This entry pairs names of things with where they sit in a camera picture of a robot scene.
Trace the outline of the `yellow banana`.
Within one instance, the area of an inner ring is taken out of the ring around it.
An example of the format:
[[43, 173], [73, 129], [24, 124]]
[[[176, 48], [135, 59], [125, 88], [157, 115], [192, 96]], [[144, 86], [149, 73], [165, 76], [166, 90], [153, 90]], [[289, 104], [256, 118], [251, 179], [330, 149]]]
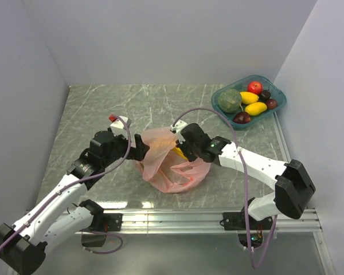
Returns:
[[181, 157], [182, 159], [187, 161], [187, 157], [183, 154], [183, 152], [181, 151], [180, 148], [178, 147], [174, 147], [172, 150], [172, 152], [174, 152], [175, 154], [177, 154], [179, 157]]

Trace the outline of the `pink plastic bag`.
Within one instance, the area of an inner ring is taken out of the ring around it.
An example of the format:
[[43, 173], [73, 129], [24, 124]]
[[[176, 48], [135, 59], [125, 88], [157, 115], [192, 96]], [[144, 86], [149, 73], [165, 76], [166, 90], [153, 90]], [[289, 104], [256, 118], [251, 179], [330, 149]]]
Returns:
[[188, 191], [205, 179], [211, 164], [202, 159], [186, 161], [171, 150], [177, 137], [170, 128], [149, 129], [141, 133], [144, 144], [150, 147], [144, 159], [135, 162], [143, 180], [163, 193]]

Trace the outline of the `dark red apple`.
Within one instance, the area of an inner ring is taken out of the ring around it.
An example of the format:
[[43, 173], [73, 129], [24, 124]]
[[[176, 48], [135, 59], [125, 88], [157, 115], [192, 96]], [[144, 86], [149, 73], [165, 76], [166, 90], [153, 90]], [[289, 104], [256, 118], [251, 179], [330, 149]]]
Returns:
[[246, 124], [251, 122], [251, 117], [247, 112], [239, 112], [234, 116], [232, 121], [237, 124]]

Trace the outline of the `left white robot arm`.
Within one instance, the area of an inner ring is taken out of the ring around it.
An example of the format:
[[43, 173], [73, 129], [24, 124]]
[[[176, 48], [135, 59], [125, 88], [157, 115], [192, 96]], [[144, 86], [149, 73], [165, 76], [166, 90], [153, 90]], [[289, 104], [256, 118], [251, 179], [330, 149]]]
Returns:
[[60, 215], [89, 191], [117, 160], [144, 159], [150, 147], [139, 134], [135, 146], [127, 136], [111, 129], [97, 132], [57, 186], [33, 210], [12, 225], [0, 225], [0, 259], [18, 274], [33, 274], [58, 243], [77, 231], [106, 233], [115, 221], [104, 209], [87, 199], [65, 218]]

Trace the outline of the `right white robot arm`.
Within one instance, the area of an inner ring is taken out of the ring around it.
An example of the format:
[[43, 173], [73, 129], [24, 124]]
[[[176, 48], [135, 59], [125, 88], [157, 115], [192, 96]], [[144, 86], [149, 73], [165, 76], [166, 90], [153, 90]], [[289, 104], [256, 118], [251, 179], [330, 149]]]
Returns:
[[223, 137], [211, 139], [196, 123], [187, 124], [180, 120], [170, 130], [176, 134], [177, 147], [188, 161], [202, 160], [247, 173], [272, 189], [268, 195], [249, 199], [247, 207], [243, 208], [241, 222], [248, 229], [278, 214], [300, 219], [315, 194], [316, 188], [298, 160], [273, 160], [243, 149]]

